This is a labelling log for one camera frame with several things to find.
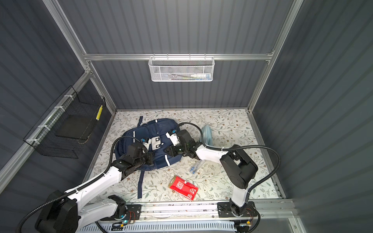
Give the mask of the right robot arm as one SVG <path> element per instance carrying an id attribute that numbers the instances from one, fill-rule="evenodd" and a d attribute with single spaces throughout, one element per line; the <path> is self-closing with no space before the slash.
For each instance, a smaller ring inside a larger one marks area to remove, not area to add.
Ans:
<path id="1" fill-rule="evenodd" d="M 230 208 L 234 216 L 243 215 L 245 209 L 250 208 L 250 193 L 260 184 L 276 174 L 280 168 L 281 158 L 277 151 L 264 145 L 233 145 L 229 148 L 218 148 L 203 142 L 203 131 L 193 123 L 187 123 L 198 129 L 201 141 L 196 142 L 187 130 L 170 130 L 166 137 L 172 145 L 166 151 L 171 155 L 183 155 L 192 159 L 211 161 L 222 165 L 229 180 L 233 184 L 233 194 L 230 198 Z M 261 180 L 253 183 L 258 171 L 257 164 L 246 153 L 248 149 L 265 149 L 272 152 L 277 158 L 277 164 L 273 170 Z"/>

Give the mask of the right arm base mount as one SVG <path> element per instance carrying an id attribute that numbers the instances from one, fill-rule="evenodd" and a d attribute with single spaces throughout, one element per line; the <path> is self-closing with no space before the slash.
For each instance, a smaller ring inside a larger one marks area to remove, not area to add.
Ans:
<path id="1" fill-rule="evenodd" d="M 218 215 L 220 218 L 228 217 L 257 217 L 254 202 L 247 202 L 244 206 L 239 207 L 233 202 L 219 202 L 217 203 Z"/>

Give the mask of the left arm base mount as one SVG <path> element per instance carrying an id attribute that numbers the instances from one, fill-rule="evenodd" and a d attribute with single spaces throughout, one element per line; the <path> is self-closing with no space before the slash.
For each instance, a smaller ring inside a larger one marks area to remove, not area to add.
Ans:
<path id="1" fill-rule="evenodd" d="M 136 221 L 140 218 L 141 208 L 142 205 L 139 204 L 122 205 L 117 208 L 112 216 L 102 218 L 101 221 Z"/>

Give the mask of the navy blue student backpack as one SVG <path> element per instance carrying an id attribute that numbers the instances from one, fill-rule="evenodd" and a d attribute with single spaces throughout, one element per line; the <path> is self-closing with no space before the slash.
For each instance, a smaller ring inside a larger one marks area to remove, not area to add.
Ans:
<path id="1" fill-rule="evenodd" d="M 172 157 L 165 152 L 165 149 L 172 144 L 166 137 L 166 133 L 171 130 L 179 130 L 175 120 L 170 118 L 160 118 L 143 122 L 143 116 L 140 117 L 137 127 L 127 130 L 123 136 L 124 138 L 118 141 L 115 145 L 114 153 L 116 158 L 127 153 L 127 148 L 142 138 L 150 138 L 152 144 L 148 151 L 154 153 L 154 168 L 152 170 L 169 167 L 181 160 L 182 155 Z M 145 171 L 141 171 L 138 182 L 138 198 L 142 198 L 142 184 Z"/>

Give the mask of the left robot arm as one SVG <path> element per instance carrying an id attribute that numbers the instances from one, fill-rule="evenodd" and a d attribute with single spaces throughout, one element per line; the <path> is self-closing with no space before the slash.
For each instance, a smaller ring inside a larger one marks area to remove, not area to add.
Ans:
<path id="1" fill-rule="evenodd" d="M 65 192 L 55 191 L 47 201 L 29 212 L 19 222 L 16 232 L 20 233 L 25 222 L 39 212 L 35 229 L 39 233 L 74 233 L 82 227 L 107 217 L 128 223 L 134 219 L 126 201 L 111 195 L 106 200 L 91 204 L 90 201 L 105 189 L 122 181 L 143 165 L 153 162 L 149 151 L 150 139 L 132 138 L 133 143 L 125 155 L 109 161 L 106 170 L 81 185 Z"/>

